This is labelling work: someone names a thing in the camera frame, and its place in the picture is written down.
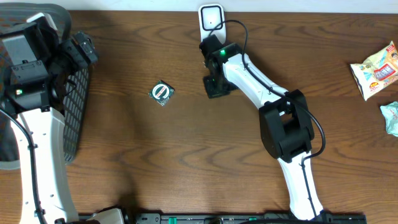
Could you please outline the dark snack packet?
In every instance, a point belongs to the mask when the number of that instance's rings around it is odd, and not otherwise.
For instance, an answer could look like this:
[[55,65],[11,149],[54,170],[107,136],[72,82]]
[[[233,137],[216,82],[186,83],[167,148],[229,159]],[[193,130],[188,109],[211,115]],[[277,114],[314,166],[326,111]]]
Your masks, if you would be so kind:
[[165,106],[174,95],[175,89],[163,80],[159,80],[149,91],[148,95],[161,106]]

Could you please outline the yellow snack packet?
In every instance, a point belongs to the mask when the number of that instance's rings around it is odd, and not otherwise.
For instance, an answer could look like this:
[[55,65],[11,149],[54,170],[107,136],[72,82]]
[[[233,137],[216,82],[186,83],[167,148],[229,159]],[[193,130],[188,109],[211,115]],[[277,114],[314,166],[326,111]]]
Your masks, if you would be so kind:
[[391,41],[362,63],[350,64],[351,72],[365,101],[397,80],[397,47]]

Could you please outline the light green snack packet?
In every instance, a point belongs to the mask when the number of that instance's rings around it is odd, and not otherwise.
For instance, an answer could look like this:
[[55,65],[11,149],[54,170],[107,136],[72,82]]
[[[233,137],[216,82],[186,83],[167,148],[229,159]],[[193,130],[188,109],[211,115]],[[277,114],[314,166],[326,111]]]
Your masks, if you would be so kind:
[[395,137],[398,137],[397,109],[398,109],[398,102],[396,102],[396,101],[394,101],[388,105],[380,106],[381,113],[386,121],[386,132],[387,132],[387,134],[391,134]]

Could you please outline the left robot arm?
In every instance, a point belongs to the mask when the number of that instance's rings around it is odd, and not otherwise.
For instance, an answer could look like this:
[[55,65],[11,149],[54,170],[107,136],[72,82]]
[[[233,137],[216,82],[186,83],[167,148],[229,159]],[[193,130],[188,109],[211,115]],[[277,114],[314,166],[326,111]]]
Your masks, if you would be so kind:
[[98,56],[89,35],[60,34],[40,12],[1,35],[11,59],[1,113],[16,137],[22,181],[21,223],[124,223],[123,211],[80,215],[70,193],[66,147],[80,137],[90,69]]

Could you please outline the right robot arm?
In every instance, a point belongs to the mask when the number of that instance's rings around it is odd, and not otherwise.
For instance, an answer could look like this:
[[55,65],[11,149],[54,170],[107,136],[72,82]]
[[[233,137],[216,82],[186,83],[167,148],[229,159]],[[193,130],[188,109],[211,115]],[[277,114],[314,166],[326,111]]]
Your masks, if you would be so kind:
[[312,176],[313,115],[299,90],[288,91],[270,81],[238,44],[222,44],[216,35],[200,45],[210,75],[203,79],[209,98],[241,90],[259,112],[262,143],[279,162],[290,197],[290,211],[299,220],[319,220],[323,211]]

